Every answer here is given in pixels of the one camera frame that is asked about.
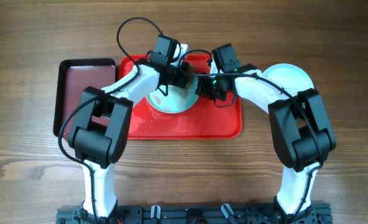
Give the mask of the light blue back plate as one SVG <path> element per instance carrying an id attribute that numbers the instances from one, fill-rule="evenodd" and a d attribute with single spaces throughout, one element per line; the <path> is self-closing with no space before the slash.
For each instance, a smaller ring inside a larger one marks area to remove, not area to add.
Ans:
<path id="1" fill-rule="evenodd" d="M 147 101 L 153 108 L 163 113 L 176 114 L 188 110 L 198 100 L 198 95 L 195 93 L 198 79 L 194 77 L 187 80 L 184 76 L 178 79 L 176 83 L 178 85 L 185 83 L 186 85 L 184 88 L 169 85 L 167 96 L 164 96 L 160 90 L 156 90 L 146 96 Z"/>

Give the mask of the light blue plate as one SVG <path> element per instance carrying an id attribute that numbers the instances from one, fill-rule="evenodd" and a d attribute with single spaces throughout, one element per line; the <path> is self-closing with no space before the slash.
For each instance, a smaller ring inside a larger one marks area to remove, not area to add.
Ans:
<path id="1" fill-rule="evenodd" d="M 263 75 L 278 85 L 290 90 L 305 91 L 314 88 L 309 75 L 296 65 L 279 63 L 267 68 Z"/>
<path id="2" fill-rule="evenodd" d="M 198 95 L 195 93 L 198 79 L 194 77 L 187 80 L 184 76 L 178 79 L 176 83 L 178 85 L 185 83 L 186 85 L 184 88 L 169 85 L 167 96 L 164 96 L 160 90 L 156 90 L 146 96 L 147 101 L 153 108 L 163 113 L 176 114 L 188 110 L 198 100 Z"/>

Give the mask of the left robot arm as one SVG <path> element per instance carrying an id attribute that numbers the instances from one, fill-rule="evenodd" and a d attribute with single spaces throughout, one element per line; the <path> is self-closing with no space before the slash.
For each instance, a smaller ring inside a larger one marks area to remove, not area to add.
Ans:
<path id="1" fill-rule="evenodd" d="M 80 217 L 88 223 L 117 223 L 117 198 L 113 170 L 127 144 L 132 109 L 162 85 L 185 87 L 192 81 L 193 66 L 158 63 L 140 58 L 132 70 L 116 83 L 102 89 L 89 86 L 64 121 L 71 124 L 68 145 L 72 161 L 85 175 L 85 201 Z"/>

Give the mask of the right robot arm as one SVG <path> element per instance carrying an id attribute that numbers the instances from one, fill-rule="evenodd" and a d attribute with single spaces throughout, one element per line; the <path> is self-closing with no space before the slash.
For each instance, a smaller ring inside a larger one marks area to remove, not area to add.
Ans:
<path id="1" fill-rule="evenodd" d="M 215 68 L 197 77 L 202 95 L 218 99 L 230 91 L 268 114 L 274 150 L 283 164 L 275 212 L 282 222 L 309 214 L 315 177 L 336 147 L 326 108 L 310 77 L 297 67 L 272 75 L 251 64 Z"/>

